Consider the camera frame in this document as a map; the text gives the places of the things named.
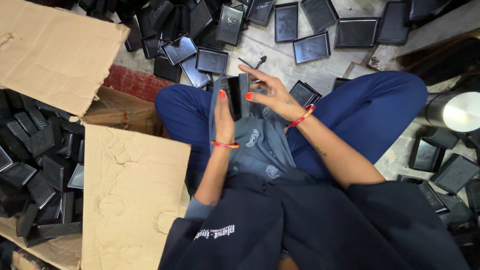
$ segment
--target red bangle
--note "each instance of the red bangle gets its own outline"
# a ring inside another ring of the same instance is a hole
[[[296,120],[295,122],[291,122],[289,124],[290,127],[294,127],[294,126],[298,125],[300,122],[305,120],[305,118],[307,118],[307,116],[312,114],[312,112],[315,110],[315,104],[308,105],[307,107],[305,107],[305,110],[307,110],[307,112],[302,117],[298,118],[298,120]]]
[[[237,142],[233,143],[232,145],[226,145],[226,144],[218,143],[215,140],[213,140],[212,144],[214,146],[220,146],[220,147],[225,147],[225,148],[239,148],[240,147],[240,144],[238,144]]]

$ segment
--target wrist tattoo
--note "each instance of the wrist tattoo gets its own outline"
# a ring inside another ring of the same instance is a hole
[[[323,152],[320,147],[315,147],[315,150],[320,156],[328,157],[327,153]]]

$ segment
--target navy blue trousers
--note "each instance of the navy blue trousers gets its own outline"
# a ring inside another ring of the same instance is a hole
[[[203,173],[210,158],[208,116],[212,93],[192,86],[161,89],[155,109],[170,138],[192,145],[189,171]],[[425,105],[427,89],[417,76],[378,72],[348,81],[318,100],[313,115],[375,163]],[[297,128],[287,131],[295,164],[315,178],[331,179],[320,156]]]

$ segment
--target cardboard flap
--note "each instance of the cardboard flap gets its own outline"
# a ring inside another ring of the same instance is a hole
[[[78,116],[130,32],[24,0],[0,1],[0,86]]]
[[[82,269],[157,269],[177,216],[190,146],[85,125]]]

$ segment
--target woman's right hand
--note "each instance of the woman's right hand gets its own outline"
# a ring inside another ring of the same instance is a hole
[[[245,98],[248,101],[268,106],[290,122],[296,121],[305,114],[305,109],[290,95],[280,79],[244,65],[239,65],[239,69],[250,74],[252,81],[260,80],[260,82],[250,85],[250,90],[267,91],[266,95],[247,93]]]

